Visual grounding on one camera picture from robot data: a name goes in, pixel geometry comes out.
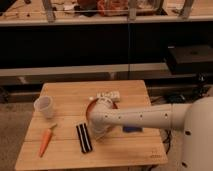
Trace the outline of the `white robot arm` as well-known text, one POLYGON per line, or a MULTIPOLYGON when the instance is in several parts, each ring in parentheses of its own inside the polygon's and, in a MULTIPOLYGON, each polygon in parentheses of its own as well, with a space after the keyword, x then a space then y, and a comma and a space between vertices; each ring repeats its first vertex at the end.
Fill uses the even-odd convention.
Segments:
POLYGON ((111 99, 99 98, 87 113, 94 137, 103 137, 111 125, 182 131, 180 171, 213 171, 213 97, 139 108, 112 106, 111 99))

